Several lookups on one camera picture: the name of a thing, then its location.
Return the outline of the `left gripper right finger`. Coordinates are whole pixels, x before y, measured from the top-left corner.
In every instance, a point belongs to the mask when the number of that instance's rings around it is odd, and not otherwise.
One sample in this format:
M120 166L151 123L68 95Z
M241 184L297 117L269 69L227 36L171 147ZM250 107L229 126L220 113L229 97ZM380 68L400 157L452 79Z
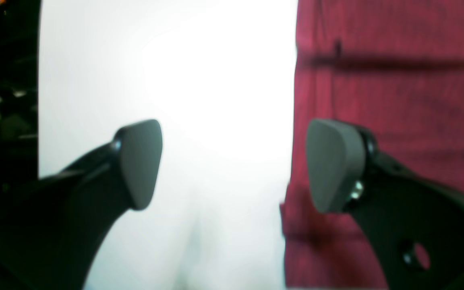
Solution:
M362 126L314 119L307 129L311 198L348 213L391 290L464 290L464 193L380 151Z

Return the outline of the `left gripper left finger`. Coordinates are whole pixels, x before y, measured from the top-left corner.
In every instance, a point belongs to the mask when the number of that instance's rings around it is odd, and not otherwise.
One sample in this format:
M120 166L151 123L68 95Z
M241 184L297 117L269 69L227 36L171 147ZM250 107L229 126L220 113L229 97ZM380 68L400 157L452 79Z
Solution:
M37 138L0 142L0 290L81 290L123 213L151 202L162 129L144 120L37 179Z

